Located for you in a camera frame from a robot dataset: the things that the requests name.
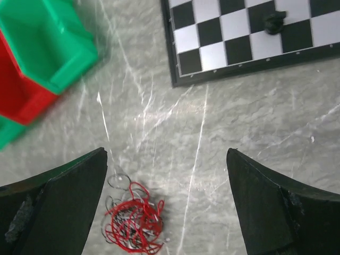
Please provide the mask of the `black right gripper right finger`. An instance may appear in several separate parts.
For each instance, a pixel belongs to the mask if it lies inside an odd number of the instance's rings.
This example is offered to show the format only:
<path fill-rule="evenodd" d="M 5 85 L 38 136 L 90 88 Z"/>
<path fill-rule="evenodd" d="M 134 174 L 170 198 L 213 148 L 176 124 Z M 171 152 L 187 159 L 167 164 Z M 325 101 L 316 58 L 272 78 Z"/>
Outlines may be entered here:
<path fill-rule="evenodd" d="M 339 194 L 233 148 L 226 163 L 247 254 L 339 254 Z"/>

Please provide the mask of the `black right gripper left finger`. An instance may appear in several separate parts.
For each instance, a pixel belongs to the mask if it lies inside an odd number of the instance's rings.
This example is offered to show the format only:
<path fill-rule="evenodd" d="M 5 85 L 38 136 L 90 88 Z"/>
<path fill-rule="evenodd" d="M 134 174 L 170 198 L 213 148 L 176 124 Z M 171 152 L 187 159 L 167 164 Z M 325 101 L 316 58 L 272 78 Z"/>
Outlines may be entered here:
<path fill-rule="evenodd" d="M 97 148 L 1 187 L 1 254 L 81 254 L 107 174 Z"/>

